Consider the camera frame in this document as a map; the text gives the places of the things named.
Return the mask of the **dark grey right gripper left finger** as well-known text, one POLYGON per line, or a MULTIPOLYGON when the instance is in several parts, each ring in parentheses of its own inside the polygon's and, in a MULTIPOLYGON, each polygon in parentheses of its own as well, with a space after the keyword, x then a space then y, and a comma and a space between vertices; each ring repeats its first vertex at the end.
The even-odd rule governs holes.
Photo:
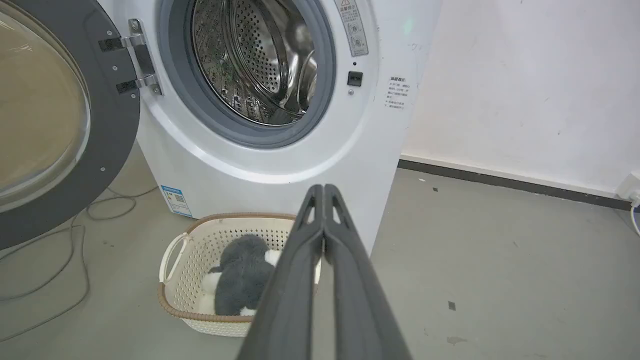
POLYGON ((323 254, 323 186, 311 186, 279 256, 238 360, 310 360, 315 269, 323 254))

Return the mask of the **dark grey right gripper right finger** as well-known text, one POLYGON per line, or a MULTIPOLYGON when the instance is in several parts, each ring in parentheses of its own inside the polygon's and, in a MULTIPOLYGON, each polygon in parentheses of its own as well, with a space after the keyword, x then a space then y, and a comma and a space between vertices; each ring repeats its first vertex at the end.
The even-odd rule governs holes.
POLYGON ((338 360, 410 360, 412 355, 338 187, 323 188, 325 255, 333 267, 338 360))

